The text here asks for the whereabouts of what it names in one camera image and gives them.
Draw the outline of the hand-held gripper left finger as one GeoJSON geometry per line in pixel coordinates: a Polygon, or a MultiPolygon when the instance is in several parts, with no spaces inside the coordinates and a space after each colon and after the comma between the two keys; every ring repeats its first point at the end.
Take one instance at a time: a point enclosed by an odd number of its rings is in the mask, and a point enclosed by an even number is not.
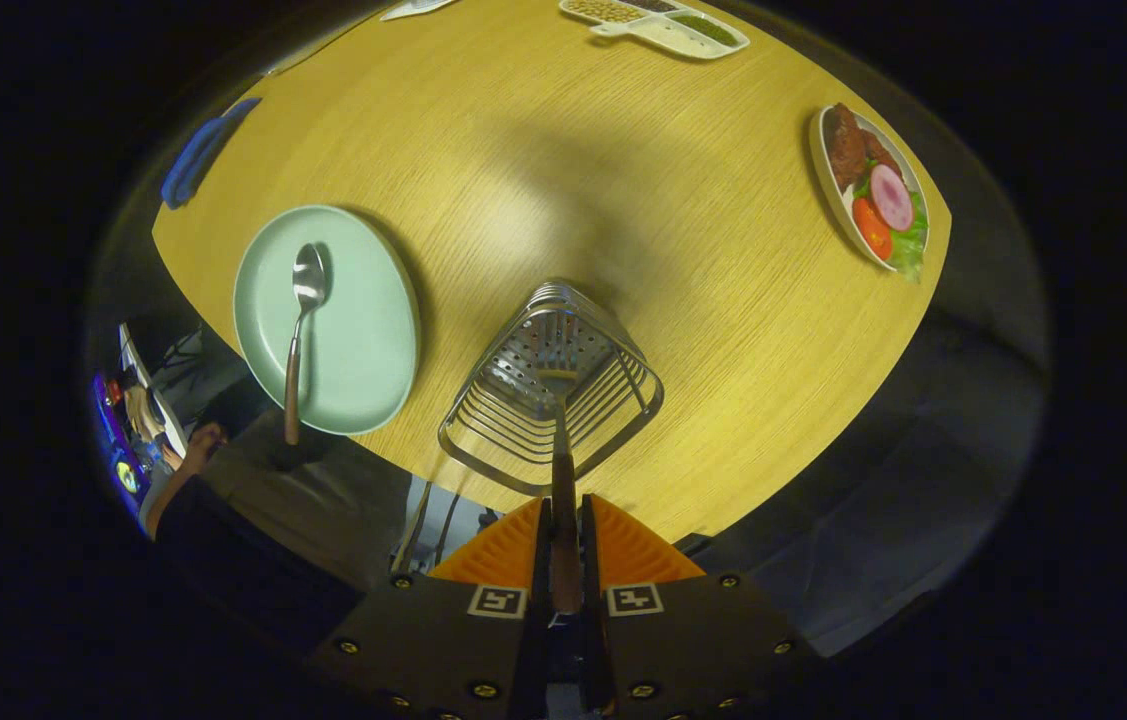
{"type": "Polygon", "coordinates": [[[394,574],[308,656],[371,719],[543,719],[549,501],[526,503],[449,569],[394,574]]]}

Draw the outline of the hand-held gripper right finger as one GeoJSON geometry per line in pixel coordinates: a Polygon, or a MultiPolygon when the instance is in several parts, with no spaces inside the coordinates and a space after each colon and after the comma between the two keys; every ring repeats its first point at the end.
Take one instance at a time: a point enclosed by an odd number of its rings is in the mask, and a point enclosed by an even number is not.
{"type": "Polygon", "coordinates": [[[604,719],[758,719],[823,669],[758,583],[582,500],[582,697],[604,719]]]}

